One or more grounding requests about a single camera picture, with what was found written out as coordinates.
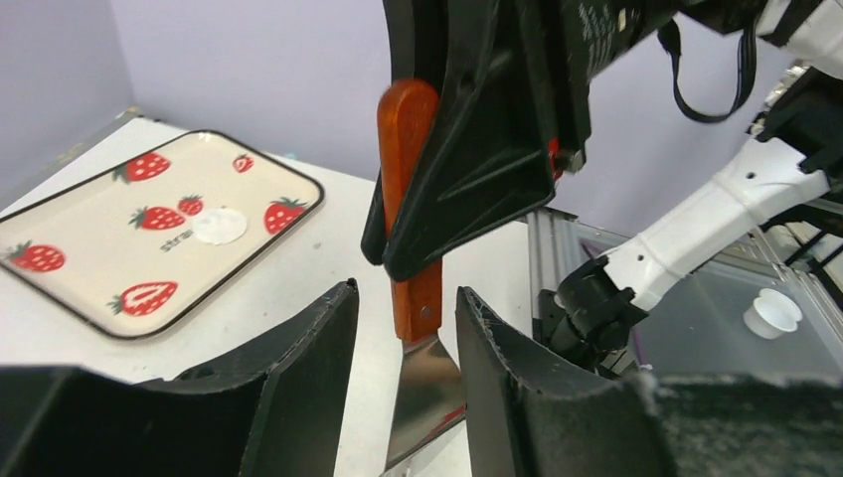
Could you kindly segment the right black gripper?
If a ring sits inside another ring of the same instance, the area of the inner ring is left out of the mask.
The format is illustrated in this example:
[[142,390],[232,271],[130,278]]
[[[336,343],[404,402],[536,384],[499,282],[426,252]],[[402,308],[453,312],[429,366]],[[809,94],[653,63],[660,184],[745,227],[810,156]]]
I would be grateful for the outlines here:
[[[547,204],[552,169],[585,165],[591,80],[650,35],[670,59],[676,105],[695,122],[725,121],[755,85],[761,1],[445,2],[439,106],[400,213],[408,229],[397,249],[416,258],[437,261]],[[678,13],[741,35],[726,112],[695,109],[680,91]]]

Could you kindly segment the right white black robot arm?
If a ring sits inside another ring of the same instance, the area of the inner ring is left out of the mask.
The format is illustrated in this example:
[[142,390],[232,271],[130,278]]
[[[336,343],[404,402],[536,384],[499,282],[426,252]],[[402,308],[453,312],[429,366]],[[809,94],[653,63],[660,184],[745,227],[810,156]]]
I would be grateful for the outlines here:
[[[842,76],[838,1],[387,1],[392,85],[377,112],[381,172],[361,240],[392,281],[405,343],[435,343],[441,260],[546,204],[585,163],[590,81],[655,36],[680,67],[677,14],[739,33],[733,109],[765,41]],[[751,228],[842,183],[842,145],[802,159],[736,156],[628,242],[568,275],[547,345],[590,369],[680,279]]]

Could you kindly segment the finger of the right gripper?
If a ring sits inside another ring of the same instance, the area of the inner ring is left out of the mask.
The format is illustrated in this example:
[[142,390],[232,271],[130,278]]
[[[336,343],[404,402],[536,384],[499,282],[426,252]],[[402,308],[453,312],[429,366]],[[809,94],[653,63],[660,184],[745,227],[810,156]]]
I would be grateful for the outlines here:
[[[384,0],[391,81],[422,80],[441,92],[445,75],[447,3],[437,0]],[[383,263],[387,242],[382,179],[375,189],[361,238],[361,252],[373,265]]]

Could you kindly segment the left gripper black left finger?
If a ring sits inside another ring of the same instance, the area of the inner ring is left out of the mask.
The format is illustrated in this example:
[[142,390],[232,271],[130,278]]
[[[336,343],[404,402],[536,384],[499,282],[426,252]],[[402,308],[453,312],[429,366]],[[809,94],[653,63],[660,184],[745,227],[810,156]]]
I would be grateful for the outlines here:
[[330,476],[360,293],[341,281],[285,322],[165,381],[66,366],[1,371],[5,476]]

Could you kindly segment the metal spatula wooden handle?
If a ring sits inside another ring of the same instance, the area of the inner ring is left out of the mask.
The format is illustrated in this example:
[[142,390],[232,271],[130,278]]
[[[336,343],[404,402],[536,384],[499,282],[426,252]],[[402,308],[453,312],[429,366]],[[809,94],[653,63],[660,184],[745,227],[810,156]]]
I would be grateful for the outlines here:
[[442,265],[397,249],[408,229],[400,216],[438,107],[420,79],[395,81],[378,105],[382,191],[388,244],[383,267],[391,278],[394,327],[402,343],[386,476],[413,476],[460,423],[466,403],[460,369],[439,337]]

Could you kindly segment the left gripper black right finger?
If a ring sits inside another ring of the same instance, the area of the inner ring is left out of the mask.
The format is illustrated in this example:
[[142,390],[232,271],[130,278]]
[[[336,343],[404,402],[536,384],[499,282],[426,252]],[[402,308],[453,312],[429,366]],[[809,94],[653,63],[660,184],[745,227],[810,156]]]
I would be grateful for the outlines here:
[[455,324],[476,476],[838,476],[842,384],[585,371],[471,288]]

